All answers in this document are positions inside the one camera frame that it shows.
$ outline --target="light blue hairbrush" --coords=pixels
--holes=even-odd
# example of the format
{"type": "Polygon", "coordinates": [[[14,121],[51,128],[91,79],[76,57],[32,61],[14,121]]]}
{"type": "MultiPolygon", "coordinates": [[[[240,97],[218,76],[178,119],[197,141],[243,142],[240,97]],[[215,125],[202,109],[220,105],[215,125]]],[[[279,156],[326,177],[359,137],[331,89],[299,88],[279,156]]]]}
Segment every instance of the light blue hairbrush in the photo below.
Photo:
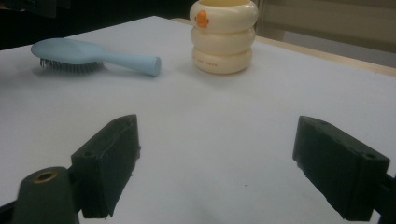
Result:
{"type": "Polygon", "coordinates": [[[90,72],[103,62],[130,68],[150,76],[161,72],[159,57],[107,52],[93,43],[67,38],[52,38],[33,44],[32,53],[41,59],[42,67],[69,72],[90,72]]]}

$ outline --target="orange logo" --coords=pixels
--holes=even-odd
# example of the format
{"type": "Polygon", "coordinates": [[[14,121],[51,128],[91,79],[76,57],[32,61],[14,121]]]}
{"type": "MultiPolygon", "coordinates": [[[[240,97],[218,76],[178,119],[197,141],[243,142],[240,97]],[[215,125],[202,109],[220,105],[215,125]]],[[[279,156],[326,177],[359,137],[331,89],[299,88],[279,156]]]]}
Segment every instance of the orange logo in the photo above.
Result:
{"type": "Polygon", "coordinates": [[[195,17],[195,21],[197,22],[198,27],[206,28],[209,24],[209,19],[207,18],[206,12],[201,10],[198,12],[197,16],[195,17]]]}

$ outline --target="hairbrush handle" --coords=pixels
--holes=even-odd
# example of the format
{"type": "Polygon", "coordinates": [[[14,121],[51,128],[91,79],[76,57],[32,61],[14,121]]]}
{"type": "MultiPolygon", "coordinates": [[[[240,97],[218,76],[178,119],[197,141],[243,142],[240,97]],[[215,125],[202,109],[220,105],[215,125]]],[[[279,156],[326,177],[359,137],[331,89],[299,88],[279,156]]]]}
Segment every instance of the hairbrush handle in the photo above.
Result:
{"type": "Polygon", "coordinates": [[[161,72],[160,57],[106,52],[101,55],[100,60],[130,68],[136,72],[141,72],[153,77],[158,76],[161,72]]]}

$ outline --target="white table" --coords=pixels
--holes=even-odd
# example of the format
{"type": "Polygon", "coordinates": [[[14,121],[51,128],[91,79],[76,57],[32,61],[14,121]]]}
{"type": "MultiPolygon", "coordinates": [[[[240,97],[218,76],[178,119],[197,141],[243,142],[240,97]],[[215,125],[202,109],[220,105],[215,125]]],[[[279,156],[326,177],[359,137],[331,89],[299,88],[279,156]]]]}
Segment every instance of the white table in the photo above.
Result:
{"type": "Polygon", "coordinates": [[[209,75],[192,65],[190,30],[150,17],[72,36],[158,55],[158,77],[111,64],[43,73],[30,46],[0,51],[0,204],[30,173],[69,167],[109,121],[136,114],[142,157],[115,216],[81,223],[348,223],[292,160],[297,121],[326,120],[394,161],[396,77],[259,42],[247,70],[209,75]]]}

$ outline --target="hairbrush bristles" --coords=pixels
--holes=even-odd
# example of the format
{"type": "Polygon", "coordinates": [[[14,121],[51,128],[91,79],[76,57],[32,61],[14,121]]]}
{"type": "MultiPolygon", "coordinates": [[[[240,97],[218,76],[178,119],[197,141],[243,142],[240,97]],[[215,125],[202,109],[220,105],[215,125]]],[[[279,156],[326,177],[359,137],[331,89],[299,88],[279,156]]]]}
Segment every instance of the hairbrush bristles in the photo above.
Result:
{"type": "Polygon", "coordinates": [[[71,64],[71,63],[60,63],[47,59],[40,59],[40,65],[43,68],[50,68],[58,71],[76,73],[76,74],[88,74],[95,72],[103,68],[103,62],[84,63],[84,64],[71,64]]]}

